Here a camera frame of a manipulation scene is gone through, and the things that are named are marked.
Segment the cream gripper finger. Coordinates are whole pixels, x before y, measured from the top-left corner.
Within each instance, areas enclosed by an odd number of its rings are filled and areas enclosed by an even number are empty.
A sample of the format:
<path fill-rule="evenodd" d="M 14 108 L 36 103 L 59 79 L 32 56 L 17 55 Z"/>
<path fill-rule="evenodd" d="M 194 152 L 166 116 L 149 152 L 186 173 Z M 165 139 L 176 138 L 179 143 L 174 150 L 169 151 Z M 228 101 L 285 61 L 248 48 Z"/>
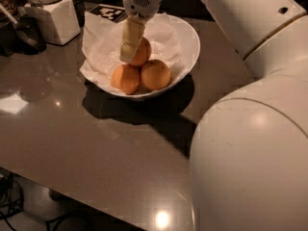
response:
<path fill-rule="evenodd" d="M 145 28 L 144 20 L 138 15 L 130 15 L 123 22 L 122 43 L 120 45 L 120 59 L 131 63 L 135 57 L 143 37 Z"/>

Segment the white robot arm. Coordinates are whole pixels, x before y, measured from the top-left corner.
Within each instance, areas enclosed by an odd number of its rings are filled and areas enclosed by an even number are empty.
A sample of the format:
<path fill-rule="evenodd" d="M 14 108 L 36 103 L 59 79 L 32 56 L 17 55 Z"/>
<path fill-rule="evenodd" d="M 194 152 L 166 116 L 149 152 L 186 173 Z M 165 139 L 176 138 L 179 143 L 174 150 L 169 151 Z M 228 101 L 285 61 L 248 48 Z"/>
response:
<path fill-rule="evenodd" d="M 307 12 L 295 0 L 201 0 L 255 77 L 192 138 L 193 231 L 308 231 Z"/>

